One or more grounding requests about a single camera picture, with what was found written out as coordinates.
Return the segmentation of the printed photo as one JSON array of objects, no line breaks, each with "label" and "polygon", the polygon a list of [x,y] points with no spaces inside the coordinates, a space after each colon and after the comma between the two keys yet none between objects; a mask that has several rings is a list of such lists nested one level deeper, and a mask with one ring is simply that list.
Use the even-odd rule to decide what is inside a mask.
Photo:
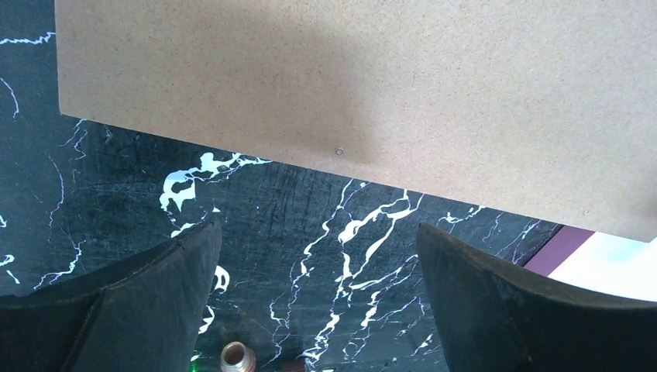
[{"label": "printed photo", "polygon": [[548,277],[591,291],[655,301],[656,241],[596,232]]}]

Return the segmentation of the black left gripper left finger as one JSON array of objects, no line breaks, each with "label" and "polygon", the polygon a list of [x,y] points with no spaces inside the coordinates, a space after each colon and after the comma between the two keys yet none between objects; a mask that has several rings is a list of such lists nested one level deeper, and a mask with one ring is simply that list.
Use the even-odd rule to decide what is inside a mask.
[{"label": "black left gripper left finger", "polygon": [[186,371],[222,245],[214,219],[30,294],[1,299],[3,371]]}]

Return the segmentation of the brown backing board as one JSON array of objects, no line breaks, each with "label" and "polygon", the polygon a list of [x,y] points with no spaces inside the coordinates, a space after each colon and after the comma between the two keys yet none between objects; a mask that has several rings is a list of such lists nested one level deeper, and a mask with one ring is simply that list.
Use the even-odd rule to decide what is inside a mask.
[{"label": "brown backing board", "polygon": [[654,1],[57,1],[60,110],[656,235]]}]

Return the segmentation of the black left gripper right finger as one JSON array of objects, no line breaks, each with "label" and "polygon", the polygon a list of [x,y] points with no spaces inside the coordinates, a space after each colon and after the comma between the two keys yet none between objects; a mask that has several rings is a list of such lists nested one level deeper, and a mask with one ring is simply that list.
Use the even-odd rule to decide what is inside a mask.
[{"label": "black left gripper right finger", "polygon": [[656,305],[578,288],[422,223],[418,259],[451,371],[654,371]]}]

